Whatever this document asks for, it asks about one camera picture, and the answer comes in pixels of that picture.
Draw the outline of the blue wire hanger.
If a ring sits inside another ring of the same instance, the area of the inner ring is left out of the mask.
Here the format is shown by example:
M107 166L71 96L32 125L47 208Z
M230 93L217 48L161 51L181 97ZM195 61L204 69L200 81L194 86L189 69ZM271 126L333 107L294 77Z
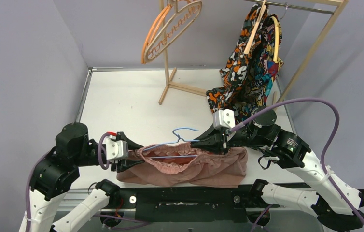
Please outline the blue wire hanger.
M199 132L198 129L191 128L191 127L178 127L178 128L175 128L175 129L172 130L172 134L177 138L176 141L165 142L165 143L160 143L160 144L156 144L156 145L147 146L145 148L141 148L142 152L149 151L149 150L152 150L152 149L160 147L160 146L178 144L179 142L190 143L190 142L198 142L199 141L197 139L192 139L192 140L184 139L179 133L177 133L177 131L180 131L180 130L190 130L190 131ZM193 158L193 157L197 157L197 155L194 155L194 154L183 154L183 155L173 155L173 156L165 155L165 156L153 156L151 158L152 159L174 159L174 158Z

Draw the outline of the pink shorts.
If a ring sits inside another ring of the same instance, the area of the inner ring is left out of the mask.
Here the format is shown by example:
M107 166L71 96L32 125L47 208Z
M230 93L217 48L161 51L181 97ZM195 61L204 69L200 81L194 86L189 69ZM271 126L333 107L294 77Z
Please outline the pink shorts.
M234 189L246 177L248 152L234 147L226 154L218 154L181 143L130 150L129 158L142 163L118 172L116 178L120 182L160 187L189 183Z

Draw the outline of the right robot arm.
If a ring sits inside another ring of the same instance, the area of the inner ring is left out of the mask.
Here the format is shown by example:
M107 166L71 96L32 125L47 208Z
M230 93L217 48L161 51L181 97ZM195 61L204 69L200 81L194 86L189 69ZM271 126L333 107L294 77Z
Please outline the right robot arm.
M252 111L250 122L233 130L231 111L219 110L213 125L191 143L192 148L225 154L231 148L247 147L262 153L268 164L293 173L310 186L309 191L279 186L256 179L248 193L255 206L280 205L314 216L322 225L337 232L364 226L364 189L352 188L330 167L323 166L309 145L296 134L276 124L273 110Z

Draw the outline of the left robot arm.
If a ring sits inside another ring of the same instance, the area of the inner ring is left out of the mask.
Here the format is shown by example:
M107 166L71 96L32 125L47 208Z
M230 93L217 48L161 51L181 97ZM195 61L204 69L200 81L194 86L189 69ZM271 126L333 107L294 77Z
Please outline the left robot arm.
M26 210L19 228L21 232L76 232L104 207L118 207L123 203L120 187L103 179L65 218L54 222L58 207L71 185L80 176L79 168L100 165L109 168L108 148L120 153L114 161L113 171L123 172L140 161L128 158L128 150L142 146L123 132L108 132L114 136L112 145L103 145L89 138L88 127L81 122L65 125L56 136L56 145L43 155L30 171L26 184Z

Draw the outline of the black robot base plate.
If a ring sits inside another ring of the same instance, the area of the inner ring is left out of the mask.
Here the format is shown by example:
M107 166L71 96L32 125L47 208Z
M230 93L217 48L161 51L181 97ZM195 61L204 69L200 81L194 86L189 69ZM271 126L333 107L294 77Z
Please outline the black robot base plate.
M116 203L119 208L111 204L102 213L112 216L132 213L133 219L149 223L246 223L267 207L261 199L251 196L251 187L122 188Z

